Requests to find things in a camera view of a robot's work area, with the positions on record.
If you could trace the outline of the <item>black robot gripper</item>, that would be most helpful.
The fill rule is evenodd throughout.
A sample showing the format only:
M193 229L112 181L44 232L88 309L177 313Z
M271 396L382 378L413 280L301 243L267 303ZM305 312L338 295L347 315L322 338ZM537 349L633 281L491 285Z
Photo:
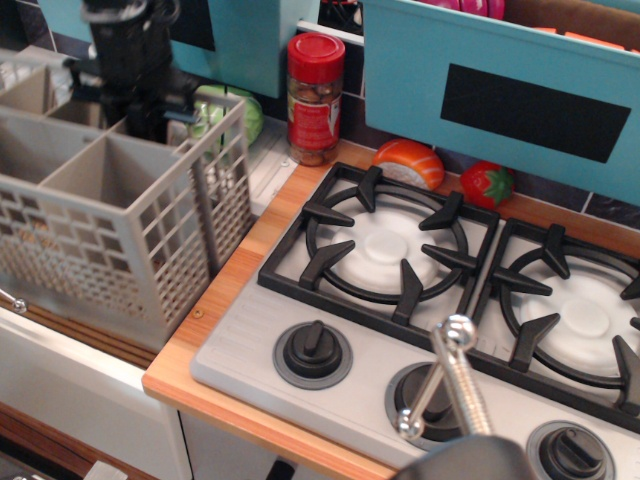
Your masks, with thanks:
M127 132L160 144L167 120L197 119L195 77L173 66L166 29L94 29L96 57L66 60L73 96L101 104L109 127L127 115Z

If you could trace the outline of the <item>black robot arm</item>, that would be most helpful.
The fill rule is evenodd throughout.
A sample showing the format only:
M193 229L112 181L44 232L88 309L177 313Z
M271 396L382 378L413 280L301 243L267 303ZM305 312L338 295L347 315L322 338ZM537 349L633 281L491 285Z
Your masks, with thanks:
M164 143L171 121L197 120L197 79L173 65L170 26L178 1L84 1L96 56L66 60L72 98L98 103L108 125L123 120L130 135Z

